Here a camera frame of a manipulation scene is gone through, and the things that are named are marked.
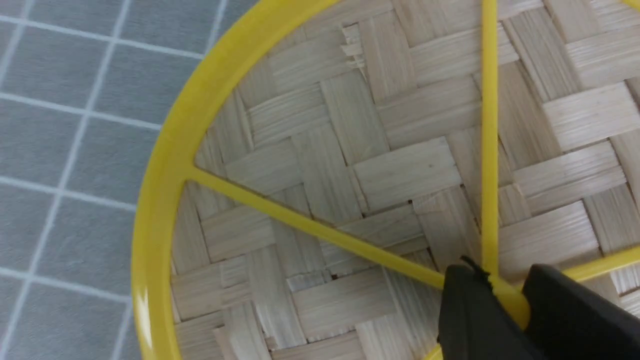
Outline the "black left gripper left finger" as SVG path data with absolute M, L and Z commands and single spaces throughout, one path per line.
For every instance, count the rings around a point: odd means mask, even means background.
M 470 257 L 445 271 L 438 343 L 444 360 L 541 360 L 493 293 L 489 272 Z

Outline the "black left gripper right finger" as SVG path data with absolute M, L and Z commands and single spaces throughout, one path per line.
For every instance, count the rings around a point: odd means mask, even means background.
M 549 360 L 637 360 L 640 322 L 549 265 L 530 268 L 523 286 L 527 337 Z

